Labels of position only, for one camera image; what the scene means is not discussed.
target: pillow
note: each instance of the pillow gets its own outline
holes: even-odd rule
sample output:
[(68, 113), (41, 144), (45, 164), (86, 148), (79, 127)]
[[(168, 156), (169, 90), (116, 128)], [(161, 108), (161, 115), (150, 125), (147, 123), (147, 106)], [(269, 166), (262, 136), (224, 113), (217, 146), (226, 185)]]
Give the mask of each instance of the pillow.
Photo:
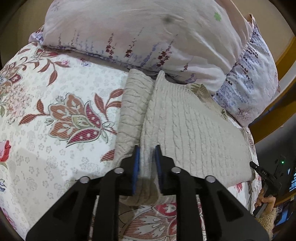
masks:
[(214, 0), (56, 0), (45, 18), (43, 44), (149, 75), (164, 70), (214, 94), (251, 37), (251, 26), (238, 18), (231, 21)]
[(213, 97), (242, 126), (248, 126), (268, 106), (278, 87), (276, 65), (255, 19), (246, 52)]

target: floral bedspread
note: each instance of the floral bedspread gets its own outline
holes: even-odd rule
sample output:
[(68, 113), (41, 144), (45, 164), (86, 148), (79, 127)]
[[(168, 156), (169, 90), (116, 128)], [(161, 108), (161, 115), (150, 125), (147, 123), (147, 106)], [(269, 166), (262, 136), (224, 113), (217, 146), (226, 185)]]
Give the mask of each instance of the floral bedspread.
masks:
[[(110, 63), (37, 42), (0, 71), (0, 207), (23, 238), (77, 179), (111, 169), (126, 78)], [(260, 188), (256, 176), (229, 191), (251, 209)], [(119, 223), (126, 240), (174, 241), (176, 204), (121, 205)]]

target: knit sweater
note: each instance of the knit sweater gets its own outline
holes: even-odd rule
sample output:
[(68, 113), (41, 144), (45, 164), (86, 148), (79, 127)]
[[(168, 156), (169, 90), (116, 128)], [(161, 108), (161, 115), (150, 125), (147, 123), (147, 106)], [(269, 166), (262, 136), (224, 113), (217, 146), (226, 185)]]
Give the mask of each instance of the knit sweater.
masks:
[(153, 81), (141, 71), (129, 72), (122, 97), (115, 144), (114, 167), (140, 145), (140, 172), (136, 194), (122, 197), (127, 205), (173, 202), (158, 189), (153, 151), (161, 145), (163, 155), (192, 176), (215, 176), (225, 187), (253, 180), (245, 129), (227, 121), (225, 111), (204, 86), (195, 93), (168, 82), (161, 71)]

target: cable knit pattern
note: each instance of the cable knit pattern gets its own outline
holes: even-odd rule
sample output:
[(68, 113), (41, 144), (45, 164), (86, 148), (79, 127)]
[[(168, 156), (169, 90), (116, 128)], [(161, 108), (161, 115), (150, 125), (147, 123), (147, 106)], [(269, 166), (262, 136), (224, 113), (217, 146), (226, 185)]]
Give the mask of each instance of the cable knit pattern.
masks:
[[(154, 89), (154, 82), (154, 80), (143, 72), (135, 69), (131, 69), (128, 74), (121, 100), (113, 168), (119, 167), (123, 158), (132, 155), (135, 145), (140, 145), (144, 117)], [(140, 192), (146, 191), (146, 189), (142, 187), (143, 180), (149, 182), (149, 179), (150, 173), (145, 171), (145, 164), (141, 161), (136, 194), (133, 197), (121, 196), (120, 201), (126, 204), (140, 203), (138, 200)]]
[(213, 101), (211, 94), (203, 84), (187, 84), (186, 88), (191, 90), (207, 108), (215, 111), (223, 119), (228, 120), (226, 110)]
[[(131, 71), (127, 82), (130, 75), (132, 78), (138, 77), (138, 81), (143, 83), (140, 78), (144, 75), (140, 71)], [(147, 91), (138, 88), (136, 84), (135, 88), (142, 100), (140, 97), (138, 100), (134, 96), (130, 98), (135, 105), (141, 105), (141, 92)], [(226, 187), (253, 179), (245, 130), (237, 129), (226, 121), (223, 113), (219, 114), (216, 109), (217, 105), (206, 107), (213, 100), (205, 93), (201, 91), (198, 95), (203, 97), (201, 99), (206, 105), (185, 85), (170, 83), (165, 79), (163, 71), (159, 73), (148, 103), (140, 138), (141, 190), (137, 190), (135, 196), (125, 199), (125, 204), (151, 205), (173, 201), (173, 197), (162, 197), (158, 190), (153, 160), (153, 151), (158, 143), (164, 155), (173, 158), (176, 166), (187, 170), (193, 176), (213, 175)]]

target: blue gripper pad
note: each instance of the blue gripper pad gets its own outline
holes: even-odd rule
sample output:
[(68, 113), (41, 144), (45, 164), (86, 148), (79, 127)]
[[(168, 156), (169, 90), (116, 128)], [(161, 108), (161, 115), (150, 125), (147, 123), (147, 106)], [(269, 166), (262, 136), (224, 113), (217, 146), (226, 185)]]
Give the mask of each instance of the blue gripper pad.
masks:
[(135, 150), (134, 150), (134, 155), (135, 155), (135, 162), (134, 162), (134, 166), (133, 166), (133, 176), (132, 176), (132, 192), (133, 195), (136, 192), (136, 183), (138, 180), (138, 173), (140, 170), (140, 147), (139, 146), (135, 146)]
[(158, 184), (159, 184), (159, 189), (162, 190), (163, 184), (162, 184), (162, 171), (161, 171), (161, 166), (160, 166), (160, 156), (162, 156), (160, 146), (157, 145), (155, 147), (155, 152), (154, 152), (154, 158), (155, 158), (155, 164), (156, 164), (156, 169), (157, 169), (157, 175), (158, 175)]

